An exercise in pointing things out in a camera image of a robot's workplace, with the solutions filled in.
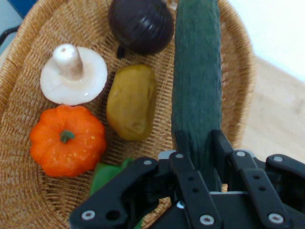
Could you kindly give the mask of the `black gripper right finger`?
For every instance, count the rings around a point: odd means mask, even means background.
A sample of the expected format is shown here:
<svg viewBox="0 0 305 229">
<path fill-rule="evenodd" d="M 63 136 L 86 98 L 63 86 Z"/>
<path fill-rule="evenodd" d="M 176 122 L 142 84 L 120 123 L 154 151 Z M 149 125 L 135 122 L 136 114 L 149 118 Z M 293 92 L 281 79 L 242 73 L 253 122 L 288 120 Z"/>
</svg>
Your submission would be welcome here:
<svg viewBox="0 0 305 229">
<path fill-rule="evenodd" d="M 254 218 L 264 229 L 305 227 L 305 165 L 274 154 L 261 161 L 246 150 L 234 150 L 221 130 L 211 132 L 214 166 L 230 191 L 244 191 Z"/>
</svg>

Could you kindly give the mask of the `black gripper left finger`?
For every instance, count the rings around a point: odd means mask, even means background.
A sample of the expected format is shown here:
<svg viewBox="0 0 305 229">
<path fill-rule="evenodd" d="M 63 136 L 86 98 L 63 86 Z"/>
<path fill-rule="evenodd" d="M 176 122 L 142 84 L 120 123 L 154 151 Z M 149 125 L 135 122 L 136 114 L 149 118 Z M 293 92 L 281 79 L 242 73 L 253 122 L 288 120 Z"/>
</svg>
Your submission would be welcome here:
<svg viewBox="0 0 305 229">
<path fill-rule="evenodd" d="M 189 133 L 174 134 L 177 150 L 167 159 L 140 157 L 111 179 L 70 215 L 72 229 L 131 229 L 170 197 L 189 229 L 220 229 L 222 218 L 210 192 L 190 160 Z"/>
</svg>

